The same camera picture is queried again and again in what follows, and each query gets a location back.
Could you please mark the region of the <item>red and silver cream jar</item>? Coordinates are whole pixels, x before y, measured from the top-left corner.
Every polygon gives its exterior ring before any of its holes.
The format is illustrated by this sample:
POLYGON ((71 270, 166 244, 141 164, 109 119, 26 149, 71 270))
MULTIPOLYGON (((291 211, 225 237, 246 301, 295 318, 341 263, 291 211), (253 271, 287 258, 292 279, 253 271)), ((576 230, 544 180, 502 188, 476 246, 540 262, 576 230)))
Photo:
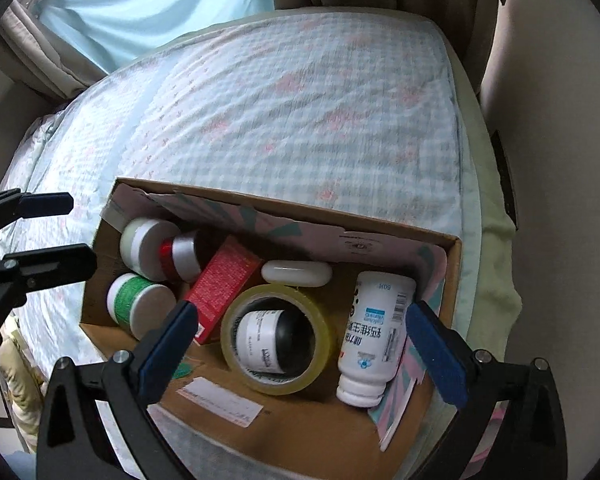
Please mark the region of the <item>red and silver cream jar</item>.
POLYGON ((159 244, 159 262, 168 281, 193 283, 210 262, 216 249, 206 230, 168 237, 159 244))

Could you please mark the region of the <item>white oval soap case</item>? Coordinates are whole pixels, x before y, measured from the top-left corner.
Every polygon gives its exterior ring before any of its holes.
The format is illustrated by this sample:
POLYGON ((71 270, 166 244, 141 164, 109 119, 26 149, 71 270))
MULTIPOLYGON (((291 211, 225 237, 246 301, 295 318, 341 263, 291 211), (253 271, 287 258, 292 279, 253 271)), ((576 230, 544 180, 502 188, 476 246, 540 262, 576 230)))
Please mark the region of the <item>white oval soap case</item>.
POLYGON ((262 266, 261 275, 268 284, 319 288, 332 279, 332 267, 317 261, 271 260, 262 266))

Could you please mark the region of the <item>yellow packing tape roll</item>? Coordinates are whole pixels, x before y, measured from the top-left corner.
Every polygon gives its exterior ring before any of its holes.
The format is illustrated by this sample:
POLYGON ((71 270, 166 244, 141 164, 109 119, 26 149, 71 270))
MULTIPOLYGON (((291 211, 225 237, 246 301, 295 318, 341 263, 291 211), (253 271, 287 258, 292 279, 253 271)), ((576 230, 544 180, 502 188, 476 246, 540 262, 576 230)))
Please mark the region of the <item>yellow packing tape roll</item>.
POLYGON ((258 285, 242 292, 221 323, 227 365, 250 389, 268 396, 311 387, 332 359, 335 340, 318 302, 283 285, 258 285))

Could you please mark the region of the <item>black and white small bottle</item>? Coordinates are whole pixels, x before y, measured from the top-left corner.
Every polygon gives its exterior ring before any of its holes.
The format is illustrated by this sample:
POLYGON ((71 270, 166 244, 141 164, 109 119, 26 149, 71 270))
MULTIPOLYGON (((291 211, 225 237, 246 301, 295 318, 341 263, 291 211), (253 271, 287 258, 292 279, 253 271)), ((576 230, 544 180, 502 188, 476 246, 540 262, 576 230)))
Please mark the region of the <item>black and white small bottle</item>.
POLYGON ((311 323, 297 309, 251 311, 238 324, 238 361, 257 373, 297 375, 312 360, 313 336, 311 323))

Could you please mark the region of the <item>beige drape curtain left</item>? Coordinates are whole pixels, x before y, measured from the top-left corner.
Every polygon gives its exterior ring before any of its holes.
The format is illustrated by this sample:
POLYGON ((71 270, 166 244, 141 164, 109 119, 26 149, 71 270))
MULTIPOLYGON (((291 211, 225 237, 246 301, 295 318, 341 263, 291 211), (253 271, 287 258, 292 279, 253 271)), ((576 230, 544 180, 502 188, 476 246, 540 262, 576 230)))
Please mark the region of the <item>beige drape curtain left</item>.
POLYGON ((0 38, 24 69, 23 82, 46 96, 72 99, 106 77, 101 68, 17 0, 12 0, 0 18, 0 38))

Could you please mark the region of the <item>dark green label white jar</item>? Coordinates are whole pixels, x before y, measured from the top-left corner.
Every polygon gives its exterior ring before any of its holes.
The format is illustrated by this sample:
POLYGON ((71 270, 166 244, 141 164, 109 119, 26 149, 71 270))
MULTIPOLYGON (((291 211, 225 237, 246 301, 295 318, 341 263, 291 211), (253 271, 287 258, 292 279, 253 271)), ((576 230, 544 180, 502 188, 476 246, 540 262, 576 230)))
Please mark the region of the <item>dark green label white jar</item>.
POLYGON ((176 298, 163 284, 125 273, 110 285, 106 304, 110 318, 117 326, 141 340, 148 332, 160 327, 175 307, 176 298))

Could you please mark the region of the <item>cardboard box with pink flaps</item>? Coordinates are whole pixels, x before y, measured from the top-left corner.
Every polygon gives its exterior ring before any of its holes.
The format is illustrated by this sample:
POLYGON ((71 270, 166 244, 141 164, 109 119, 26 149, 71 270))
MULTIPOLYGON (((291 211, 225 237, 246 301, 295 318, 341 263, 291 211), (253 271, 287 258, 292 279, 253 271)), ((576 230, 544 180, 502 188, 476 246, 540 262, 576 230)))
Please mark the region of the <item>cardboard box with pink flaps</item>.
POLYGON ((395 477, 432 385, 408 306, 455 310, 460 240, 208 188, 117 180, 102 210, 81 325, 104 356, 190 301, 193 373, 161 406, 205 443, 268 472, 395 477))

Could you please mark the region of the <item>pale green white-lidded jar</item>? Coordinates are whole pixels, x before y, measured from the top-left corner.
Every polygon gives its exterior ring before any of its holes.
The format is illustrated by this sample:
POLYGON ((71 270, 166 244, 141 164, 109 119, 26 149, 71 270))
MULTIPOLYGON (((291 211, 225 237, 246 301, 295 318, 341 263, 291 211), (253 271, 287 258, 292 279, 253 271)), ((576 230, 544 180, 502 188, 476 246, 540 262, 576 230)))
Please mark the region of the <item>pale green white-lidded jar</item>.
POLYGON ((122 231, 120 256, 128 269, 153 282, 163 282, 166 274, 160 261, 161 244, 181 230, 168 220, 140 217, 122 231))

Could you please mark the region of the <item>red rectangular carton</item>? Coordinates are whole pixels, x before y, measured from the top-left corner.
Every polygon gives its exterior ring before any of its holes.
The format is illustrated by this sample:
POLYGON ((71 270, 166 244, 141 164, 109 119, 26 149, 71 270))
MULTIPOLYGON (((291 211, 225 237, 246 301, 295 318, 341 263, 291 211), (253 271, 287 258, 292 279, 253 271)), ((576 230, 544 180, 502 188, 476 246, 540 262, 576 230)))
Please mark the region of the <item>red rectangular carton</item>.
POLYGON ((197 309, 198 346, 220 338, 221 322, 232 302, 260 283, 263 260, 229 235, 197 278, 185 299, 197 309))

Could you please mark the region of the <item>white supplement bottle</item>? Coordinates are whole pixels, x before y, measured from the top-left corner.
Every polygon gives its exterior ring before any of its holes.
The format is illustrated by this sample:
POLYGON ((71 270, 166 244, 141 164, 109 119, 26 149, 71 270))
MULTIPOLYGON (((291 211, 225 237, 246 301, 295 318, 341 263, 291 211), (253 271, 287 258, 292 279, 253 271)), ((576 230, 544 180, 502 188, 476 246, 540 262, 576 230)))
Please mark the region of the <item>white supplement bottle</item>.
POLYGON ((386 272, 358 274, 339 353, 336 397, 355 408, 374 408, 396 376, 406 341, 405 312, 417 284, 386 272))

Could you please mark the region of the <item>checkered floral bed sheet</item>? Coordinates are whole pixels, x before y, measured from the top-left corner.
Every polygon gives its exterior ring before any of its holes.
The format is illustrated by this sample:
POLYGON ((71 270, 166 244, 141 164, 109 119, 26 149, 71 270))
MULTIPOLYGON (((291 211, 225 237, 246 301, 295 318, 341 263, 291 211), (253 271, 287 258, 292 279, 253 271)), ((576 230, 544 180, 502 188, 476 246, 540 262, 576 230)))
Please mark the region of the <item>checkered floral bed sheet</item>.
POLYGON ((2 181, 73 211, 0 231, 0 255, 89 243, 118 177, 217 188, 458 236, 471 297, 480 114, 430 21, 280 12, 184 36, 30 119, 2 181))

